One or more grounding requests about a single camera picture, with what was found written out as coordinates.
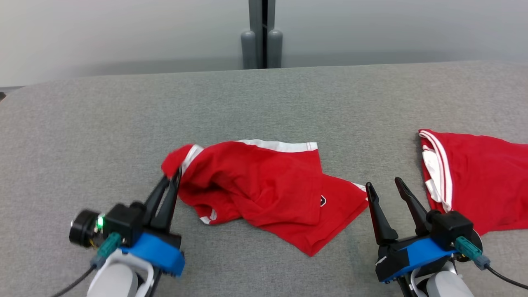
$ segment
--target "red cloth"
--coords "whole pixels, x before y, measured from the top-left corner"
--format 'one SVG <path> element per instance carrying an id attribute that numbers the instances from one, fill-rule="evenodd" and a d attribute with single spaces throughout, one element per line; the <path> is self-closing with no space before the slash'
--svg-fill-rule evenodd
<path id="1" fill-rule="evenodd" d="M 528 144 L 429 129 L 419 135 L 424 153 L 433 152 L 439 161 L 435 199 L 435 170 L 426 165 L 430 158 L 422 160 L 431 208 L 459 211 L 480 235 L 528 228 Z"/>
<path id="2" fill-rule="evenodd" d="M 162 164 L 182 166 L 179 197 L 206 224 L 243 217 L 309 256 L 368 205 L 364 190 L 321 171 L 316 143 L 228 141 L 186 145 Z"/>

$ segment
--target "gray fabric surface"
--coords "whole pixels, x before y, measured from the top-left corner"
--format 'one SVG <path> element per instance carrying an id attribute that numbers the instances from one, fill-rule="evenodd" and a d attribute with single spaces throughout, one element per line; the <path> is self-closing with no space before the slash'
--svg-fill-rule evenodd
<path id="1" fill-rule="evenodd" d="M 0 296 L 49 296 L 88 268 L 68 241 L 83 208 L 143 200 L 181 145 L 316 141 L 323 170 L 373 182 L 400 237 L 413 222 L 393 179 L 426 203 L 417 130 L 528 143 L 528 68 L 498 62 L 91 77 L 17 90 L 0 103 Z M 206 226 L 177 204 L 186 267 L 156 296 L 400 296 L 374 273 L 363 212 L 315 257 L 243 220 Z M 483 237 L 495 269 L 528 283 L 528 231 Z M 459 264 L 475 296 L 526 296 Z M 84 296 L 88 281 L 68 296 Z"/>

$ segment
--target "green light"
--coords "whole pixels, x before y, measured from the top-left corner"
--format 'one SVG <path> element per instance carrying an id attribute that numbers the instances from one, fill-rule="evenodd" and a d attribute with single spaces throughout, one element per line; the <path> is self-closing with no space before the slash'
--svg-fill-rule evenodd
<path id="1" fill-rule="evenodd" d="M 105 220 L 103 217 L 97 218 L 97 228 L 102 229 L 102 225 L 105 223 Z"/>

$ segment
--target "white panel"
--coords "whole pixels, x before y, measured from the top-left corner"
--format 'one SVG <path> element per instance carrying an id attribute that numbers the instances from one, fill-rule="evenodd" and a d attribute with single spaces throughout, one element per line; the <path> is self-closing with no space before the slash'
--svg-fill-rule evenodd
<path id="1" fill-rule="evenodd" d="M 283 67 L 528 59 L 528 2 L 277 0 Z"/>
<path id="2" fill-rule="evenodd" d="M 1 0 L 0 87 L 242 68 L 247 0 Z"/>

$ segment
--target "teal connector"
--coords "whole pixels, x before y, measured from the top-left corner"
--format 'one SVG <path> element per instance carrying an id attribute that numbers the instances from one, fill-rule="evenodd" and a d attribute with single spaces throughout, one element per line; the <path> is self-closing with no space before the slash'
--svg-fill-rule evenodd
<path id="1" fill-rule="evenodd" d="M 490 264 L 489 258 L 484 256 L 482 251 L 464 236 L 457 238 L 455 249 L 470 258 L 480 270 L 486 269 L 486 265 Z"/>
<path id="2" fill-rule="evenodd" d="M 120 245 L 121 235 L 117 232 L 110 234 L 97 250 L 97 255 L 90 260 L 90 265 L 100 269 L 105 264 L 106 259 L 108 259 L 108 257 L 115 252 Z"/>

